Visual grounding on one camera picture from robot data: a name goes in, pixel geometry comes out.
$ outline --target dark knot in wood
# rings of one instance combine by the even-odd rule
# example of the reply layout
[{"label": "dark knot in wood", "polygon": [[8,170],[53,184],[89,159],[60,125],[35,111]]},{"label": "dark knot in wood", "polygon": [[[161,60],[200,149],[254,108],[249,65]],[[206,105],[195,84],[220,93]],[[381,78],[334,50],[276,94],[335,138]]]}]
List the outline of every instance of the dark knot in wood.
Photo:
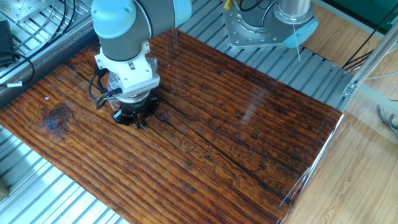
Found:
[{"label": "dark knot in wood", "polygon": [[66,124],[72,112],[65,103],[59,104],[53,108],[45,117],[45,126],[51,130],[58,129]]}]

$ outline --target wooden board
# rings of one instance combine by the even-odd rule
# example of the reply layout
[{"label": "wooden board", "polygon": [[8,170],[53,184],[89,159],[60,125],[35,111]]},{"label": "wooden board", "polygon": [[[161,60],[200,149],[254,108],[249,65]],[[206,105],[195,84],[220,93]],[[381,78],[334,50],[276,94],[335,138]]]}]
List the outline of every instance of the wooden board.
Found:
[{"label": "wooden board", "polygon": [[161,104],[148,132],[88,96],[93,43],[0,123],[131,223],[275,223],[341,112],[177,30],[150,41]]}]

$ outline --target metal pole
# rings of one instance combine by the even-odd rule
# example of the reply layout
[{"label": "metal pole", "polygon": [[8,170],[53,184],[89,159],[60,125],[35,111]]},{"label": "metal pole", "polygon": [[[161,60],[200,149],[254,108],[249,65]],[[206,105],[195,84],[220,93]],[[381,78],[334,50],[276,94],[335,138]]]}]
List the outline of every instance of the metal pole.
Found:
[{"label": "metal pole", "polygon": [[398,40],[398,22],[396,22],[381,40],[380,44],[373,50],[372,54],[361,66],[358,73],[351,79],[343,91],[343,96],[351,98],[363,80],[376,68],[385,54]]}]

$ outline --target cylindrical metal part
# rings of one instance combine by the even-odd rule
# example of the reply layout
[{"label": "cylindrical metal part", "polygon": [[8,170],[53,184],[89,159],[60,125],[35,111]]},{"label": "cylindrical metal part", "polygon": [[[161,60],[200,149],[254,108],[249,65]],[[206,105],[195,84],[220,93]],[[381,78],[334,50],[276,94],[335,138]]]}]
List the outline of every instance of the cylindrical metal part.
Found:
[{"label": "cylindrical metal part", "polygon": [[280,0],[280,10],[287,17],[296,18],[308,12],[311,0]]}]

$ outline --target wooden floor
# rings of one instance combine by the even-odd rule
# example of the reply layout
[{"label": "wooden floor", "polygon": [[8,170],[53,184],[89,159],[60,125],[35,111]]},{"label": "wooden floor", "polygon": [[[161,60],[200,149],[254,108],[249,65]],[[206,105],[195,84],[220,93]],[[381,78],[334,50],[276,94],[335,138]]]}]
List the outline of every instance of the wooden floor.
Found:
[{"label": "wooden floor", "polygon": [[[320,28],[305,45],[336,65],[342,66],[369,35],[320,7],[316,17]],[[360,55],[378,42],[372,39]],[[397,70],[398,50],[371,76]],[[398,99],[398,76],[365,83]],[[376,105],[360,93],[352,99],[287,223],[398,223],[398,139],[380,122]]]}]

